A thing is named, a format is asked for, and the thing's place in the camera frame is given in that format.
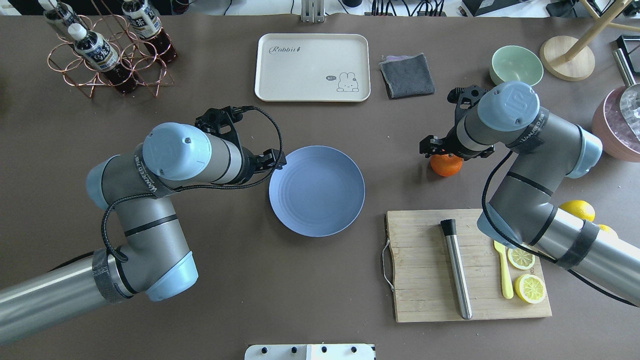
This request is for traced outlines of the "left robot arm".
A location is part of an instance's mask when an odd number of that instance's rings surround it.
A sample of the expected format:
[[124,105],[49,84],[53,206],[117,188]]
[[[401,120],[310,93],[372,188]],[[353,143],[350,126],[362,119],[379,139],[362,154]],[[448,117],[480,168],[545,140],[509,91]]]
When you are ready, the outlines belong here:
[[158,302],[195,284],[198,271],[171,196],[190,189],[241,189],[286,164],[282,150],[254,156],[224,134],[174,122],[157,125],[131,153],[90,170],[86,189],[115,212],[126,242],[105,243],[1,292],[1,344],[145,293]]

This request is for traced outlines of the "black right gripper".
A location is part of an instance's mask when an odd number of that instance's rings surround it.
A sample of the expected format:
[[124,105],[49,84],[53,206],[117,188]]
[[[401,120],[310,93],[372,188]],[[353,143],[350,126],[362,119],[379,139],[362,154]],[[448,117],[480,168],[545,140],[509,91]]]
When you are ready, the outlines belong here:
[[430,158],[435,155],[455,155],[464,161],[493,155],[496,130],[486,125],[457,125],[446,137],[429,135],[419,142],[419,153]]

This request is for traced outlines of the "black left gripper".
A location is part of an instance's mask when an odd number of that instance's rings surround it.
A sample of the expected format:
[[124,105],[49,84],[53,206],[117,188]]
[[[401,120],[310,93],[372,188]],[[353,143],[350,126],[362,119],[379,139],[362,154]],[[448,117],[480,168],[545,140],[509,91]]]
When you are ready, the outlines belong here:
[[246,152],[243,155],[240,169],[240,184],[247,183],[255,174],[265,173],[270,170],[282,170],[286,166],[286,156],[277,149],[268,149],[261,155]]

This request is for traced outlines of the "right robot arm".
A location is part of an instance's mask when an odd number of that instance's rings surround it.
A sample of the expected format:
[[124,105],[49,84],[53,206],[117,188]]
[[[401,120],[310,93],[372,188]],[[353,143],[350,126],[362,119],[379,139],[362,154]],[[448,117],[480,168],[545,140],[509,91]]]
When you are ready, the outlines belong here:
[[582,177],[599,161],[601,140],[541,107],[533,87],[519,80],[457,88],[451,97],[468,108],[455,110],[445,137],[425,137],[421,154],[486,158],[500,142],[517,155],[492,198],[482,199],[478,228],[506,246],[526,244],[594,289],[638,306],[639,249],[550,203],[562,180]]

